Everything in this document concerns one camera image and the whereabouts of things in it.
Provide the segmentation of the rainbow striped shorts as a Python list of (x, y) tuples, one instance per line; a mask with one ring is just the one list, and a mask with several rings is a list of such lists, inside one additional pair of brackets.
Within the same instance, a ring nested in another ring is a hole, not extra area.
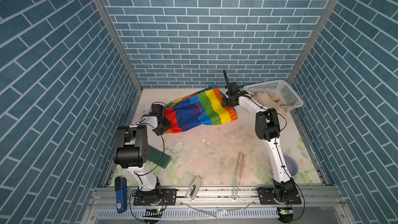
[(224, 94), (217, 86), (211, 86), (169, 103), (165, 116), (171, 123), (167, 133), (186, 132), (201, 124), (221, 125), (238, 119), (232, 107), (223, 107)]

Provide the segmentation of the beige shorts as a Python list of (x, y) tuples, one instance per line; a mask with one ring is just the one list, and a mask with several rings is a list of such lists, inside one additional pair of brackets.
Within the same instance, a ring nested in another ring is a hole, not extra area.
[(252, 95), (252, 98), (267, 108), (274, 108), (281, 115), (289, 114), (296, 106), (283, 103), (282, 99), (275, 93), (258, 92)]

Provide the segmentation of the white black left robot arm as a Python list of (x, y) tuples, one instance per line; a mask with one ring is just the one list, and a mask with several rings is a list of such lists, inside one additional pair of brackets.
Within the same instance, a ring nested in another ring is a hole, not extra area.
[(149, 155), (148, 133), (163, 137), (171, 123), (166, 117), (166, 105), (154, 102), (148, 114), (133, 125), (122, 125), (116, 130), (113, 161), (128, 170), (145, 194), (160, 194), (161, 186), (153, 170), (147, 164)]

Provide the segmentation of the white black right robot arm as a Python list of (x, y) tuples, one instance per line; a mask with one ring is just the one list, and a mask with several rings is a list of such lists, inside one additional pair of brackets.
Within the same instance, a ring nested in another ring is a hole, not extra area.
[(296, 183), (288, 171), (280, 146), (281, 127), (277, 110), (256, 102), (247, 91), (241, 91), (235, 82), (230, 82), (226, 70), (223, 70), (226, 82), (226, 96), (222, 98), (223, 107), (242, 106), (255, 114), (255, 133), (267, 147), (273, 170), (274, 196), (286, 201), (288, 196), (297, 195)]

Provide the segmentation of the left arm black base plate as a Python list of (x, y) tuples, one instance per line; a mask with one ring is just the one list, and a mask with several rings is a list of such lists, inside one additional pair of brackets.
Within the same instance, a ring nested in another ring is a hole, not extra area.
[(134, 206), (159, 205), (162, 200), (164, 205), (175, 205), (177, 198), (176, 188), (154, 189), (151, 191), (136, 190), (132, 193), (131, 201)]

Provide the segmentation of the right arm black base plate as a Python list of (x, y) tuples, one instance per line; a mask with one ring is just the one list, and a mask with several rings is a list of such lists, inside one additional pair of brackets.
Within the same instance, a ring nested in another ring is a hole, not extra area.
[(302, 200), (300, 194), (297, 189), (293, 191), (282, 191), (276, 188), (266, 188), (259, 187), (255, 190), (259, 197), (259, 201), (261, 205), (300, 205), (302, 204)]

